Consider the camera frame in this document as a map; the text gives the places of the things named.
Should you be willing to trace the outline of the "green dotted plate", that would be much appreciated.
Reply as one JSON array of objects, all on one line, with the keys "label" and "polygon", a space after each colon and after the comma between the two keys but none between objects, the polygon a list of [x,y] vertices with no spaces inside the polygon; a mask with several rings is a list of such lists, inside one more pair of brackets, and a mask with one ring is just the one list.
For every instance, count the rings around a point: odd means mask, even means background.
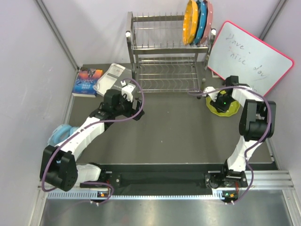
[{"label": "green dotted plate", "polygon": [[211,98],[210,97],[206,97],[206,106],[209,109],[209,111],[217,116],[220,117],[231,117],[232,115],[235,115],[239,108],[240,108],[240,104],[238,101],[234,101],[230,104],[229,109],[223,113],[223,112],[217,112],[217,110],[210,104],[211,102]]}]

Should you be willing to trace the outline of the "orange dotted plate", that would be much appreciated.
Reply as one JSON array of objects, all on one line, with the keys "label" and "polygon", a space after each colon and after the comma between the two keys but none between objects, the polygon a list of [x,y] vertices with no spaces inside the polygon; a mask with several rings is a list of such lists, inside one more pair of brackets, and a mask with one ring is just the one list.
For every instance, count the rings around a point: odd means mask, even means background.
[{"label": "orange dotted plate", "polygon": [[182,25],[182,41],[185,46],[194,40],[198,25],[198,5],[195,0],[189,0],[184,12]]}]

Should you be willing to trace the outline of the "pink dotted plate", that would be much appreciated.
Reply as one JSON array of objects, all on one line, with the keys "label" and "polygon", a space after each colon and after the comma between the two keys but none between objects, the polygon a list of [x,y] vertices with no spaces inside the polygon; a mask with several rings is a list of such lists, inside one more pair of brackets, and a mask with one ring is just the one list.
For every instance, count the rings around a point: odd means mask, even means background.
[{"label": "pink dotted plate", "polygon": [[213,22],[213,5],[208,0],[205,0],[204,3],[206,5],[206,9],[207,9],[207,16],[206,16],[205,29],[204,29],[203,36],[200,40],[200,44],[205,43],[205,41],[206,41],[207,37],[209,36],[210,31],[211,31],[211,25],[212,25],[212,22]]}]

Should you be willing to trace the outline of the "blue dotted plate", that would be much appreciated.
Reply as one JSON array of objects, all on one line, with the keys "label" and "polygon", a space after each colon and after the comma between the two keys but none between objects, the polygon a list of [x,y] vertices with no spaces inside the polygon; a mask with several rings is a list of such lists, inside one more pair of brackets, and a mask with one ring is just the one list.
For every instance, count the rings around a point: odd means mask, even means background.
[{"label": "blue dotted plate", "polygon": [[207,19],[207,6],[206,3],[202,0],[196,1],[198,6],[198,28],[195,34],[193,45],[198,45],[203,37]]}]

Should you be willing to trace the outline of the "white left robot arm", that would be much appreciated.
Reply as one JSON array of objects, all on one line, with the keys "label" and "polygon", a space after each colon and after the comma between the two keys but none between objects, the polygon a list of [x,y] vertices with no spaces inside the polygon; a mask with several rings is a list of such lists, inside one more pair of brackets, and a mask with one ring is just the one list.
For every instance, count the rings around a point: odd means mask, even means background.
[{"label": "white left robot arm", "polygon": [[50,191],[45,184],[65,192],[76,184],[103,186],[107,176],[101,166],[95,163],[77,165],[77,159],[95,138],[119,121],[119,116],[124,117],[123,121],[138,121],[144,114],[143,107],[144,97],[138,98],[130,91],[107,90],[100,106],[79,128],[65,140],[44,149],[40,168],[42,190]]}]

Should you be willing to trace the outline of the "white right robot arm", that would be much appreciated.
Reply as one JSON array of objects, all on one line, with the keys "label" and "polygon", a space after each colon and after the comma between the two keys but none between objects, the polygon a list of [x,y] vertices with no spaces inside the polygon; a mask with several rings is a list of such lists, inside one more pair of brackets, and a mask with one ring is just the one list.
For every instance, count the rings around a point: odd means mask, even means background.
[{"label": "white right robot arm", "polygon": [[224,88],[207,87],[206,99],[217,114],[231,113],[231,107],[242,108],[239,121],[239,141],[231,156],[225,161],[219,174],[212,174],[207,184],[212,188],[233,184],[246,186],[245,170],[255,150],[274,134],[276,103],[267,101],[249,85],[239,82],[238,76],[230,76]]}]

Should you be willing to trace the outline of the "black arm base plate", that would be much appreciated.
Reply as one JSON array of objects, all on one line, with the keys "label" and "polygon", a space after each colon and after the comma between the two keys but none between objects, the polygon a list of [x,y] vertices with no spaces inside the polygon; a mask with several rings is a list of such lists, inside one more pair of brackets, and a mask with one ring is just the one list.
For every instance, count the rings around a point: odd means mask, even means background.
[{"label": "black arm base plate", "polygon": [[100,182],[115,188],[129,185],[196,185],[201,188],[247,187],[244,171],[235,172],[226,164],[107,164],[97,181],[80,187],[99,187]]}]

